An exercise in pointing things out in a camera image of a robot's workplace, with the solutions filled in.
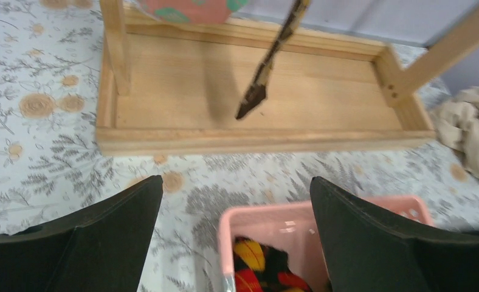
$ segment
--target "floral tablecloth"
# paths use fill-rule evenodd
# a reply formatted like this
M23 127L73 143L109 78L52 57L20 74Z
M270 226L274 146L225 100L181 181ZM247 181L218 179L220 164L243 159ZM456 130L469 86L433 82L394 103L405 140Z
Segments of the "floral tablecloth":
M324 176L360 195L414 193L443 228L479 226L479 181L437 142L410 151L103 157L94 142L103 24L91 0L0 0L0 233L161 174L140 291L222 291L216 225L229 206L307 200ZM405 64L422 49L396 46ZM448 99L441 80L421 90Z

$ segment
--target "wall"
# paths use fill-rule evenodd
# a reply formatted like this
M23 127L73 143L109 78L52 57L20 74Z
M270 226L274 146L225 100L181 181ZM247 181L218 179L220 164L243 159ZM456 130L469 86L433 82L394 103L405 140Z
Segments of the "wall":
M479 86L479 49L447 71L442 78L453 95L471 86Z
M235 16L282 23L293 2L250 0ZM477 4L479 0L312 0L302 26L424 46Z

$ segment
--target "tablecloth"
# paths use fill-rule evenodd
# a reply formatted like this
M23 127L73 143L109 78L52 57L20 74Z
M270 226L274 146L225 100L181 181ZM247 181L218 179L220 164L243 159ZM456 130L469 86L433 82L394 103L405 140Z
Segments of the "tablecloth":
M96 1L0 0L0 233L162 175L165 195L139 285L154 292L222 291L223 211L307 200L317 175L360 196L419 195L442 228L479 226L479 181L437 142L409 151L102 156L94 140L102 33ZM424 52L396 49L405 64ZM450 98L438 79L420 94L428 108Z

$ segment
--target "wooden stick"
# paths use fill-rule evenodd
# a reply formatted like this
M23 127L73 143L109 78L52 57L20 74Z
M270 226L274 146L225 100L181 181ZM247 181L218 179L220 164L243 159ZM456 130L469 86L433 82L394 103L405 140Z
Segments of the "wooden stick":
M413 93L431 79L439 76L479 46L479 7L408 69L397 72L392 84L385 84L390 106Z
M128 95L130 91L130 63L123 0L102 0L100 1L100 8L102 9L107 48L109 49L118 94Z
M102 68L100 70L100 87L98 89L98 105L97 105L97 128L115 128L116 119L116 80L109 59L109 48L107 39L103 36L102 48Z
M266 86L268 85L270 75L272 75L272 70L274 68L275 54L281 50L284 43L294 34L295 30L300 25L300 20L306 14L310 3L311 0L295 0L277 38L259 64L254 78L249 85L249 89L247 89L247 92L239 105L236 120L243 119L247 113L251 112L264 99L266 99Z

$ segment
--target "plastic basket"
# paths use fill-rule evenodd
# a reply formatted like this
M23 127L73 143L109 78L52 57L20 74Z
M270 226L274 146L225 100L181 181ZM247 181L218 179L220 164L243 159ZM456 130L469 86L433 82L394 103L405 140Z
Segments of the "plastic basket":
M366 198L392 212L424 224L433 225L426 204L417 196ZM233 207L220 218L219 253L226 292L234 292L232 245L243 235L289 254L289 268L302 277L315 292L325 290L327 268L311 201L265 206Z

